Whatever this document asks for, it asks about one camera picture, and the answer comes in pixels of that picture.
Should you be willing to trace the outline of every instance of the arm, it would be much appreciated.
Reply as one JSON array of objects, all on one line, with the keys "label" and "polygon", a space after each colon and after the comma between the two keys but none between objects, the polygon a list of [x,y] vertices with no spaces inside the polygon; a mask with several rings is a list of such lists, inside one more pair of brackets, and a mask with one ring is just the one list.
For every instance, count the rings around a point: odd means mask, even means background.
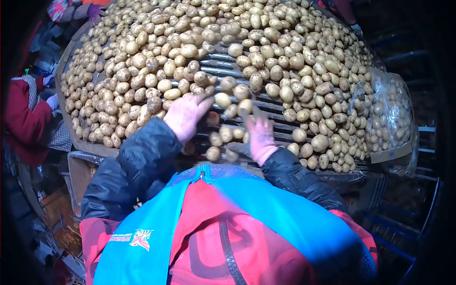
[{"label": "arm", "polygon": [[318,179],[318,176],[301,165],[289,150],[279,147],[261,167],[272,185],[303,196],[326,210],[346,211],[344,200],[336,191]]},{"label": "arm", "polygon": [[33,111],[28,108],[29,86],[23,80],[12,81],[5,108],[5,124],[8,131],[25,145],[36,144],[43,135],[52,111],[45,101],[39,102]]},{"label": "arm", "polygon": [[350,6],[350,0],[333,0],[333,3],[337,12],[347,24],[351,26],[356,24],[356,18],[353,14],[352,7]]},{"label": "arm", "polygon": [[136,198],[147,190],[145,186],[161,175],[181,148],[170,127],[153,117],[125,140],[117,158],[109,157],[100,165],[84,194],[82,219],[122,221],[133,211]]}]

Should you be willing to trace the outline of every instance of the purple glove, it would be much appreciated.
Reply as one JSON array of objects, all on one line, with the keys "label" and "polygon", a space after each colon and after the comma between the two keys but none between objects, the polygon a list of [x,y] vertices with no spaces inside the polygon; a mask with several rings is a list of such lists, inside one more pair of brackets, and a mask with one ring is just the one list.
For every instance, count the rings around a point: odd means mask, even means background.
[{"label": "purple glove", "polygon": [[51,107],[52,112],[58,109],[58,98],[57,98],[57,93],[52,95],[46,100],[46,103]]},{"label": "purple glove", "polygon": [[185,145],[197,132],[197,123],[212,107],[214,97],[206,94],[190,95],[173,102],[163,121],[177,139]]},{"label": "purple glove", "polygon": [[266,160],[277,151],[274,141],[274,121],[269,120],[257,106],[253,107],[255,122],[243,109],[241,109],[241,113],[244,127],[249,133],[249,142],[247,144],[232,142],[227,144],[227,148],[250,157],[262,167]]},{"label": "purple glove", "polygon": [[43,85],[47,86],[50,84],[51,80],[54,78],[55,74],[49,74],[48,76],[43,78]]}]

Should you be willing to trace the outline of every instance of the gloved hand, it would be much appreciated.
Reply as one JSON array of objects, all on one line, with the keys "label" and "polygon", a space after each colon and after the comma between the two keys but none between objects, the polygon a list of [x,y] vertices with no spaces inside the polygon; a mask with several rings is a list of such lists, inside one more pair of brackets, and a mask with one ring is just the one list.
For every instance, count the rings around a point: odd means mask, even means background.
[{"label": "gloved hand", "polygon": [[51,85],[52,84],[52,80],[54,79],[54,76],[55,74],[47,74],[44,78],[43,78],[43,85],[44,86],[47,86],[47,85]]},{"label": "gloved hand", "polygon": [[46,103],[51,107],[52,112],[58,109],[58,98],[57,98],[57,93],[52,95],[46,100]]},{"label": "gloved hand", "polygon": [[253,107],[253,114],[255,122],[247,112],[241,109],[244,127],[249,133],[249,142],[247,144],[232,142],[227,144],[227,148],[250,157],[262,167],[266,160],[277,151],[277,146],[274,142],[274,121],[269,120],[266,114],[261,112],[257,106]]},{"label": "gloved hand", "polygon": [[191,95],[173,102],[163,121],[185,145],[197,132],[197,123],[214,103],[206,94]]},{"label": "gloved hand", "polygon": [[103,9],[106,9],[106,7],[90,3],[82,4],[76,9],[73,19],[78,20],[88,16],[88,19],[92,22],[92,25],[95,25],[101,21],[101,16],[106,15]]},{"label": "gloved hand", "polygon": [[357,36],[363,36],[363,31],[361,30],[361,27],[358,24],[354,24],[353,26],[350,26],[353,29],[353,32]]}]

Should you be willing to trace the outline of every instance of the white glove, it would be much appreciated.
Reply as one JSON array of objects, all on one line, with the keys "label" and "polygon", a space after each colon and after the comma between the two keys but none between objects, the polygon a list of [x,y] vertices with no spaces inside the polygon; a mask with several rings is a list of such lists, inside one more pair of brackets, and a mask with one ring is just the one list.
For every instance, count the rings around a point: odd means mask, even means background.
[{"label": "white glove", "polygon": [[353,26],[351,26],[351,28],[357,36],[363,36],[363,31],[361,30],[361,27],[358,24],[354,24]]}]

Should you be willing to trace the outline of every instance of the red jacket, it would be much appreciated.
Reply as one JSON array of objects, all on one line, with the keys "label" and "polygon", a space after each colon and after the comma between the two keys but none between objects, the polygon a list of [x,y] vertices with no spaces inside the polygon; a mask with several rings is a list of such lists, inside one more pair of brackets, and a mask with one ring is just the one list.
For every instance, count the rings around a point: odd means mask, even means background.
[{"label": "red jacket", "polygon": [[[36,79],[36,91],[44,91],[44,75]],[[31,167],[40,166],[49,153],[49,148],[39,146],[45,125],[51,120],[51,107],[46,101],[39,102],[31,111],[29,105],[29,85],[24,80],[10,82],[6,100],[5,123],[6,142],[21,161]]]},{"label": "red jacket", "polygon": [[[227,212],[233,213],[232,222],[228,225],[231,228],[229,238],[239,270],[247,284],[321,283],[305,256],[287,240],[222,199],[214,186],[199,180],[188,186],[182,213],[174,232],[169,261],[171,285],[234,284],[232,276],[229,272],[224,272],[222,266],[226,263],[226,257],[220,243],[217,218]],[[377,265],[377,251],[372,235],[344,212],[330,212],[344,220],[362,239]],[[120,222],[104,218],[87,218],[81,222],[87,285],[93,284],[101,253],[119,224]],[[212,278],[201,278],[194,272],[206,272],[212,275]]]}]

